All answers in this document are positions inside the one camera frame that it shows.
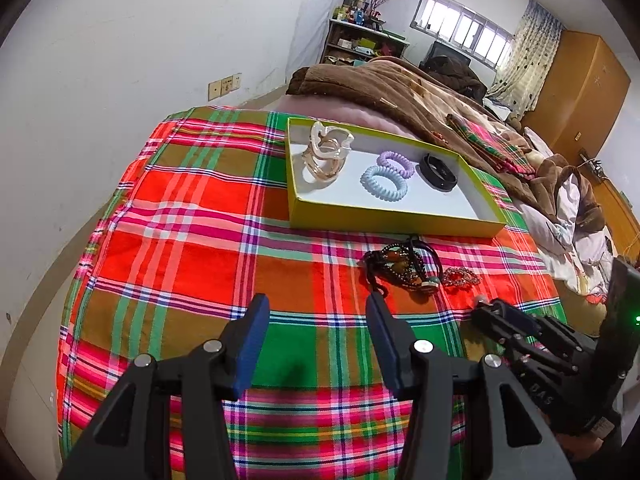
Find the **person's hand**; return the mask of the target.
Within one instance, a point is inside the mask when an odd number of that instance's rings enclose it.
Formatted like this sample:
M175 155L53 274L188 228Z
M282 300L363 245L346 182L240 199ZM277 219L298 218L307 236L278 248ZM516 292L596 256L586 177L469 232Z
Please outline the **person's hand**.
M615 457L622 447L618 431L612 432L607 439L601 439L592 432L580 436L570 436L569 434L555 434L554 436L572 464L609 460L611 457Z

